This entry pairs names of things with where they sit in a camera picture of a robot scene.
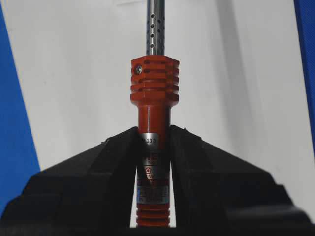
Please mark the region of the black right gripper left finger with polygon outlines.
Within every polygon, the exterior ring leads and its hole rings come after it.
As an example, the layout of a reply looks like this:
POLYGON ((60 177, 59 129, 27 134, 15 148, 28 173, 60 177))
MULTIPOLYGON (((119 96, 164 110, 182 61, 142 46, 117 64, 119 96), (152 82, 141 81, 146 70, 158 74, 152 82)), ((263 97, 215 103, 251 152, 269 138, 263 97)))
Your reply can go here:
POLYGON ((129 229, 141 139, 133 127, 33 175, 0 220, 3 236, 115 236, 129 229))

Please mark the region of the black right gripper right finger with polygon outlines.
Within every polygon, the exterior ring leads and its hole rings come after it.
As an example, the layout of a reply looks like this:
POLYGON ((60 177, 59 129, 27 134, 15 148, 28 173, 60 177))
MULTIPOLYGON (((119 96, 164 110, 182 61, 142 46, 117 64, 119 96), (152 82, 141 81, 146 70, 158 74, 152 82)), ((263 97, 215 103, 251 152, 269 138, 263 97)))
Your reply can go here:
POLYGON ((177 227, 188 236, 312 236, 315 227, 270 173, 170 127, 177 227))

